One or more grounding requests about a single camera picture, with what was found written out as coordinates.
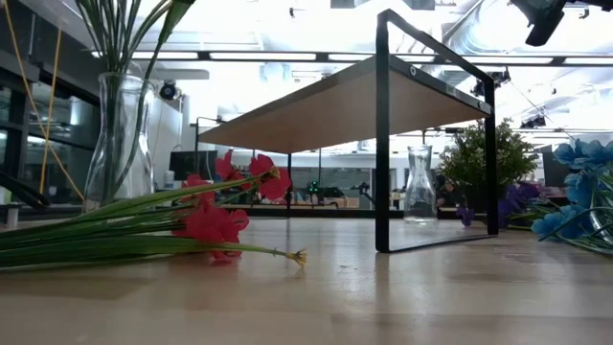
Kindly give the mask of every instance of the glass vase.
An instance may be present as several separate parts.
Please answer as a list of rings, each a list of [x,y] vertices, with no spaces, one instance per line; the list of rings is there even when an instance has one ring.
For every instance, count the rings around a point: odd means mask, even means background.
[[[148,148],[153,85],[115,73],[104,73],[99,81],[102,125],[87,174],[83,212],[154,192]]]
[[[404,195],[404,220],[425,223],[437,219],[436,193],[430,173],[432,147],[409,147],[409,178]]]

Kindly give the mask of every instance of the desk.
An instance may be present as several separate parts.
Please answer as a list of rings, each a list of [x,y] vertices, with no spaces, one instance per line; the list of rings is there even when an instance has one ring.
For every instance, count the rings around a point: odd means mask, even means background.
[[[0,275],[6,345],[602,345],[613,338],[613,264],[529,232],[393,256],[373,220],[253,220],[244,243],[307,248],[305,270],[243,253]],[[458,221],[396,242],[481,234]]]

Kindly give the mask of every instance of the window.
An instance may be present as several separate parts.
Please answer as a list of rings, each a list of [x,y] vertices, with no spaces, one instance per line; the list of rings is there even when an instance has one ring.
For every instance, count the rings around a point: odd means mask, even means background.
[[[0,84],[0,121],[8,121],[11,111],[11,90]]]
[[[61,163],[77,185],[84,193],[89,163],[94,151],[80,149],[74,146],[51,141],[51,146],[57,153]],[[44,160],[45,140],[35,136],[28,136],[26,161],[22,180],[35,190],[39,189],[42,177],[42,164]],[[74,190],[70,181],[62,172],[54,156],[48,150],[45,169],[45,182],[43,194],[54,205],[81,205],[79,194]]]
[[[0,170],[38,191],[45,152],[41,124],[24,92],[2,85],[0,80]],[[49,119],[51,86],[38,82],[32,84],[31,89],[40,122],[45,127]],[[53,102],[50,144],[79,192],[84,193],[89,164],[100,134],[100,111],[61,87],[56,89]],[[78,209],[82,204],[79,193],[50,150],[47,151],[43,194],[50,199],[52,208],[72,206]]]
[[[7,132],[0,130],[0,172],[5,170],[5,154],[7,152]]]
[[[39,82],[33,85],[32,90],[40,121],[46,128],[49,120],[51,86]],[[94,149],[100,133],[99,109],[61,88],[56,88],[53,101],[53,113],[49,122],[50,137],[69,145]],[[30,112],[28,121],[29,131],[44,137],[33,111]]]

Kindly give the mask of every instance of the green plant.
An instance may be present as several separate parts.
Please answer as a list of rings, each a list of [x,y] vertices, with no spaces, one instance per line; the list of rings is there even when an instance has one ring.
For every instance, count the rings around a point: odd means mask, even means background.
[[[536,155],[519,133],[511,131],[511,120],[505,119],[496,128],[496,185],[499,193],[536,168]],[[453,147],[441,154],[441,170],[470,202],[471,196],[485,195],[486,190],[486,131],[483,121],[469,126],[453,136]]]
[[[142,0],[77,0],[77,6],[85,21],[87,31],[94,41],[94,48],[104,63],[106,71],[112,73],[124,74],[127,72],[132,56],[145,34],[162,16],[166,16],[162,31],[158,36],[153,57],[149,61],[147,71],[145,72],[145,82],[141,90],[141,98],[137,111],[136,133],[133,137],[131,150],[125,166],[121,173],[119,173],[119,176],[113,175],[112,167],[120,164],[120,162],[113,161],[117,160],[120,154],[109,154],[107,156],[109,161],[105,164],[107,172],[104,175],[105,186],[102,205],[107,205],[113,201],[113,196],[122,186],[134,161],[139,140],[138,131],[140,131],[143,123],[142,112],[148,85],[147,81],[153,71],[153,66],[160,49],[195,0],[160,0],[145,17],[141,25],[135,28],[136,16],[141,7],[141,2]],[[116,92],[113,92],[113,89],[119,90],[120,85],[109,85],[109,89],[111,89],[111,92],[108,93],[109,99],[106,100],[106,103],[114,104],[114,98],[117,95]],[[109,118],[107,122],[110,124],[108,131],[112,132],[114,130],[113,124],[115,122],[113,118],[115,114],[112,111],[107,111],[107,116]],[[111,145],[112,143],[109,141],[107,151],[111,151]]]

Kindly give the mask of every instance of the artificial flower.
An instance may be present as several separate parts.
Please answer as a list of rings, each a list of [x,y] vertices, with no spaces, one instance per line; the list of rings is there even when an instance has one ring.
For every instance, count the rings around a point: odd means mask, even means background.
[[[525,182],[519,182],[517,188],[517,200],[522,203],[530,202],[540,196],[540,192],[535,185]]]
[[[583,211],[585,211],[585,208],[580,205],[562,206],[559,212],[553,212],[545,215],[543,219],[535,220],[531,229],[535,234],[543,237],[561,228],[557,233],[562,238],[577,239],[585,234],[586,231],[589,231],[591,227],[587,214],[573,219],[573,217]]]
[[[581,207],[588,208],[592,204],[593,178],[585,173],[569,173],[564,179],[568,186],[566,197]]]
[[[240,243],[238,232],[249,224],[249,218],[244,211],[237,210],[230,214],[225,209],[211,204],[200,205],[183,221],[186,229],[173,231],[173,235],[193,238],[207,244]],[[211,254],[216,260],[227,261],[228,257],[239,256],[240,252],[212,251]]]
[[[234,181],[243,178],[242,174],[240,174],[240,172],[238,172],[235,167],[232,166],[231,149],[224,154],[223,159],[217,158],[215,160],[215,171],[223,181]],[[243,190],[248,190],[250,186],[251,185],[249,183],[245,183],[240,187],[242,187]]]
[[[260,194],[269,200],[276,200],[285,195],[287,188],[291,186],[287,169],[277,168],[270,157],[258,154],[257,158],[251,158],[249,172],[256,176],[270,173],[260,185]]]
[[[188,187],[196,187],[196,186],[204,186],[204,185],[208,185],[210,184],[209,182],[200,179],[200,176],[198,176],[197,174],[191,174],[188,176],[187,180],[185,182],[183,182],[182,187],[183,188],[188,188]],[[192,200],[195,197],[200,199],[200,203],[213,203],[215,202],[215,193],[214,192],[205,192],[205,193],[200,193],[198,195],[191,195],[191,196],[187,196],[184,197],[183,200],[184,201],[188,201],[188,200]]]
[[[498,200],[498,227],[506,228],[509,225],[509,217],[516,208],[508,199]]]
[[[472,224],[472,220],[475,219],[475,210],[458,207],[456,216],[462,216],[462,225],[468,227]]]
[[[568,144],[560,144],[554,151],[554,157],[559,163],[567,165],[571,169],[582,169],[587,161],[582,149],[584,145],[585,143],[580,139],[575,141],[574,149]]]
[[[240,240],[238,239],[238,232],[244,230],[247,225],[249,225],[247,213],[243,210],[236,210],[230,213],[227,219],[221,224],[219,227],[219,232],[221,233],[221,237],[223,237],[226,242],[240,243]],[[241,252],[239,251],[225,253],[225,255],[230,257],[237,257],[240,256],[240,254]]]
[[[554,152],[554,156],[558,162],[571,169],[602,170],[608,162],[613,161],[613,142],[603,147],[598,140],[585,143],[577,139],[574,149],[568,144],[561,144]]]

